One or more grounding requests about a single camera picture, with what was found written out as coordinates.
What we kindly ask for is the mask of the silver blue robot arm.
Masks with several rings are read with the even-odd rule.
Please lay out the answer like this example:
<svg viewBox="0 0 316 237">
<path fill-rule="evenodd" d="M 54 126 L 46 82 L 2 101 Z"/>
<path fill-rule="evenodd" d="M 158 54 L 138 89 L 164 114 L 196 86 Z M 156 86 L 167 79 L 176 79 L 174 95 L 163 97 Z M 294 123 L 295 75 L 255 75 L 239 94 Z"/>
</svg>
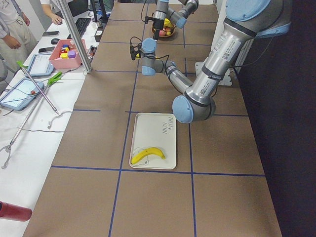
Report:
<svg viewBox="0 0 316 237">
<path fill-rule="evenodd" d="M 198 0 L 180 0 L 184 5 L 180 11 L 175 11 L 169 6 L 168 0 L 157 0 L 156 10 L 153 15 L 145 17 L 145 23 L 153 22 L 154 35 L 153 39 L 159 39 L 159 32 L 163 30 L 164 21 L 168 19 L 177 28 L 183 28 L 188 17 L 198 9 Z"/>
<path fill-rule="evenodd" d="M 134 60 L 142 60 L 142 74 L 153 76 L 164 73 L 172 85 L 181 93 L 172 104 L 173 114 L 181 123 L 208 119 L 214 114 L 215 102 L 211 94 L 233 66 L 244 46 L 251 39 L 270 38 L 286 34 L 290 28 L 292 1 L 290 0 L 228 0 L 225 5 L 224 29 L 200 74 L 191 82 L 169 59 L 156 58 L 159 33 L 165 19 L 182 28 L 190 14 L 198 9 L 197 0 L 183 0 L 183 8 L 174 11 L 167 0 L 158 0 L 152 17 L 145 17 L 145 23 L 153 22 L 154 35 L 137 46 L 130 46 Z"/>
</svg>

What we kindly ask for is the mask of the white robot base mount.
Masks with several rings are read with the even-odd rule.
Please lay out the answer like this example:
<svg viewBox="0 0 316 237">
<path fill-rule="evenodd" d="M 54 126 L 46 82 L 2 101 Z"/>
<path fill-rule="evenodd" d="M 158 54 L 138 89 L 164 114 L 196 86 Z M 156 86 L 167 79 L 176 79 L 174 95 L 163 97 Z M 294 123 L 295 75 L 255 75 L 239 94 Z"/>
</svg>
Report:
<svg viewBox="0 0 316 237">
<path fill-rule="evenodd" d="M 202 71 L 202 67 L 204 65 L 204 62 L 195 62 L 195 71 L 196 76 L 198 77 Z M 237 75 L 233 68 L 229 68 L 223 79 L 219 82 L 219 86 L 231 86 L 231 87 L 240 87 Z"/>
</svg>

